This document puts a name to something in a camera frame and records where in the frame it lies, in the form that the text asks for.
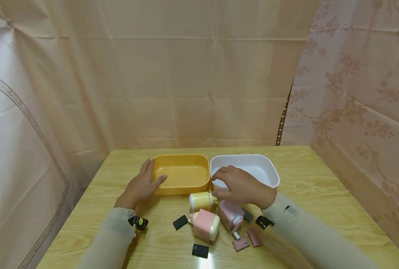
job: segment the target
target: pink toy bottle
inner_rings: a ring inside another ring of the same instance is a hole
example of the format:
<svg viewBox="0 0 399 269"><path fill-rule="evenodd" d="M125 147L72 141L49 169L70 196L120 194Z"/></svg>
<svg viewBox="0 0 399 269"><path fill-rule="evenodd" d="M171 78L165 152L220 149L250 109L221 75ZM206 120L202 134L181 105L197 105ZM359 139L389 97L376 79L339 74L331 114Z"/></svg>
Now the pink toy bottle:
<svg viewBox="0 0 399 269"><path fill-rule="evenodd" d="M199 212L192 213L188 222L193 224L193 234L209 244L214 244L219 234L219 216L200 209Z"/></svg>
<svg viewBox="0 0 399 269"><path fill-rule="evenodd" d="M244 210L236 203L222 200L217 212L225 228L231 231L238 240L240 237L237 230L244 221Z"/></svg>

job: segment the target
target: backdrop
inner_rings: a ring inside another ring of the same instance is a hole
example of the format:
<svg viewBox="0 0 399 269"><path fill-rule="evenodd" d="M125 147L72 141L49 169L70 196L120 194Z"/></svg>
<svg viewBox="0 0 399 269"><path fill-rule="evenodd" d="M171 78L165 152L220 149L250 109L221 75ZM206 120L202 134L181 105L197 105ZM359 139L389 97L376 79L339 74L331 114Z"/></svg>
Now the backdrop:
<svg viewBox="0 0 399 269"><path fill-rule="evenodd" d="M399 0L322 0L283 145L310 144L399 247Z"/></svg>
<svg viewBox="0 0 399 269"><path fill-rule="evenodd" d="M0 0L0 268L116 148L274 145L318 0Z"/></svg>

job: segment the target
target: wrist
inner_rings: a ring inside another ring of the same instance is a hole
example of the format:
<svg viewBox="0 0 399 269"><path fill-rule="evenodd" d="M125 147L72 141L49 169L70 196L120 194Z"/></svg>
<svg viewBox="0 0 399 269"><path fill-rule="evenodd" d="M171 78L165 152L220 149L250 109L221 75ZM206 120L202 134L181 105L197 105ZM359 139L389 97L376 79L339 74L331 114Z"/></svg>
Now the wrist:
<svg viewBox="0 0 399 269"><path fill-rule="evenodd" d="M132 209L135 210L137 207L138 201L133 196L126 195L123 193L122 195L117 198L114 207L121 207L125 209Z"/></svg>
<svg viewBox="0 0 399 269"><path fill-rule="evenodd" d="M262 195L258 195L258 201L256 201L255 206L259 207L259 209L264 210L270 207L274 201L275 197L277 195L277 190L273 189L271 187L266 187L263 190Z"/></svg>

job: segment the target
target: pink square piece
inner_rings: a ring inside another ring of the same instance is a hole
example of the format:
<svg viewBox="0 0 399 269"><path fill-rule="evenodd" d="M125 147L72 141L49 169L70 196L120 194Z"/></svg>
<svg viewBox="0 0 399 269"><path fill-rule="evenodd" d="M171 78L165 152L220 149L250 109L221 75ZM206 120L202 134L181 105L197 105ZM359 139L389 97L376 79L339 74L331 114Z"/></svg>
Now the pink square piece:
<svg viewBox="0 0 399 269"><path fill-rule="evenodd" d="M247 233L250 237L250 240L252 241L253 247L258 247L262 244L261 240L259 240L258 235L256 234L256 232L253 229L248 229Z"/></svg>
<svg viewBox="0 0 399 269"><path fill-rule="evenodd" d="M250 246L249 241L245 237L241 237L240 239L233 241L232 244L237 252Z"/></svg>

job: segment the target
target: sleeve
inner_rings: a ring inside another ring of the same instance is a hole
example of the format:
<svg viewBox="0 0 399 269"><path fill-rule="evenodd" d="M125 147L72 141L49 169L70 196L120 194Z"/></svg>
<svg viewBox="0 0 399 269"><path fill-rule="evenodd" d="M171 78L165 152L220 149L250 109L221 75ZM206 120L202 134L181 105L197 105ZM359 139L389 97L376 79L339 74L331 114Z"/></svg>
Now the sleeve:
<svg viewBox="0 0 399 269"><path fill-rule="evenodd" d="M318 269L377 268L356 246L278 193L263 215L273 231Z"/></svg>
<svg viewBox="0 0 399 269"><path fill-rule="evenodd" d="M128 223L134 215L131 209L110 210L78 269L120 269L135 237L135 228Z"/></svg>

